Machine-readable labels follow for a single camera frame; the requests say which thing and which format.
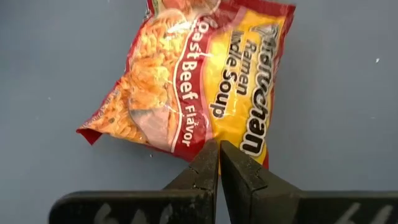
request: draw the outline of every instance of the red and yellow packaging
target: red and yellow packaging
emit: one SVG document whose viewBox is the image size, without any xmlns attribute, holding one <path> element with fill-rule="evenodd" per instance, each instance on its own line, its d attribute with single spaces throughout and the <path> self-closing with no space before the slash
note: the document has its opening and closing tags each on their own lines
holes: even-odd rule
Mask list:
<svg viewBox="0 0 398 224">
<path fill-rule="evenodd" d="M 268 167 L 265 136 L 295 6 L 260 0 L 148 0 L 125 74 L 79 129 L 188 161 L 228 140 Z"/>
</svg>

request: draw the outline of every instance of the blue surface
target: blue surface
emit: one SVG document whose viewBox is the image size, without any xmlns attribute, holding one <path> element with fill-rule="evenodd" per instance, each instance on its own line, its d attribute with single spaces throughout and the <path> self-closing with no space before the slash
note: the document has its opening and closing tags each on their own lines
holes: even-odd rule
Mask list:
<svg viewBox="0 0 398 224">
<path fill-rule="evenodd" d="M 398 189 L 398 2 L 297 3 L 267 137 L 271 170 L 302 189 Z M 0 2 L 2 222 L 45 223 L 76 190 L 161 189 L 187 165 L 109 136 L 91 147 L 74 132 L 122 75 L 145 8 Z M 229 222 L 221 189 L 217 212 Z"/>
</svg>

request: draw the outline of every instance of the yellow label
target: yellow label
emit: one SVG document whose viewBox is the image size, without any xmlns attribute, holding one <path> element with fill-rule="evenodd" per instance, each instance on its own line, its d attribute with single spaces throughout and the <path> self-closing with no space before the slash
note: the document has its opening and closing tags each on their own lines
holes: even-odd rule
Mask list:
<svg viewBox="0 0 398 224">
<path fill-rule="evenodd" d="M 212 37 L 203 70 L 213 136 L 230 141 L 259 163 L 267 153 L 275 56 L 284 20 L 246 11 L 237 26 Z"/>
</svg>

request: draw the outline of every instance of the instant ramen packet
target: instant ramen packet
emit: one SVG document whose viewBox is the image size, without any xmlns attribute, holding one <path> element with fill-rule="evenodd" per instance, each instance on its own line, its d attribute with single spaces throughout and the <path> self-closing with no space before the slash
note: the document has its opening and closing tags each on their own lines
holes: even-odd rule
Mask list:
<svg viewBox="0 0 398 224">
<path fill-rule="evenodd" d="M 295 6 L 261 0 L 148 0 L 124 75 L 77 132 L 192 160 L 211 138 L 268 167 L 274 83 Z"/>
</svg>

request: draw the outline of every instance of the plastic wrapper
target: plastic wrapper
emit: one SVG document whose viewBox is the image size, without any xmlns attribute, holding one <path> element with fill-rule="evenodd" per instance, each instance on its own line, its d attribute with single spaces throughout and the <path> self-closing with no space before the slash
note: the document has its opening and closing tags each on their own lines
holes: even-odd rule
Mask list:
<svg viewBox="0 0 398 224">
<path fill-rule="evenodd" d="M 148 0 L 124 75 L 77 132 L 188 161 L 228 140 L 268 166 L 274 83 L 295 7 L 260 0 Z"/>
</svg>

